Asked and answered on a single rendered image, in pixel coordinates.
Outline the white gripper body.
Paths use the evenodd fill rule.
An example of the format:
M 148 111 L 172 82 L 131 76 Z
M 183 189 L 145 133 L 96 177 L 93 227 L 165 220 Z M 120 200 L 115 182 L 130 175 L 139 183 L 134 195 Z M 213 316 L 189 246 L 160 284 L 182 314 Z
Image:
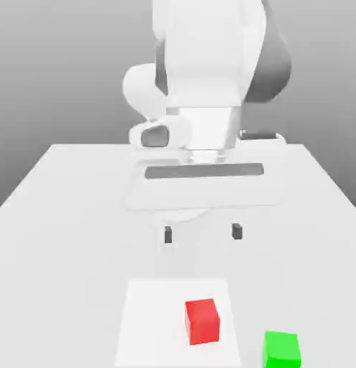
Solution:
M 124 194 L 129 211 L 172 213 L 214 208 L 273 206 L 283 199 L 279 160 L 184 165 L 179 160 L 140 160 Z

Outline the small red cube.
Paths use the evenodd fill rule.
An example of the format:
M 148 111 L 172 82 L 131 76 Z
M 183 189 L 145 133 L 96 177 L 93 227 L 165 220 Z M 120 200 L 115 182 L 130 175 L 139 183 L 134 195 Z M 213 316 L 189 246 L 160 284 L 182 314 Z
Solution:
M 218 342 L 220 323 L 213 298 L 185 302 L 185 326 L 190 345 Z

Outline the small green cube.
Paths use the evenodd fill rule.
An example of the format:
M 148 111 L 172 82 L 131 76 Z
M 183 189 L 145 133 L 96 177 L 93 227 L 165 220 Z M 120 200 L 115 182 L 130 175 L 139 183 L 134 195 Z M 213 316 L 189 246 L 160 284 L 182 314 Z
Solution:
M 301 351 L 296 333 L 265 332 L 263 368 L 301 368 Z

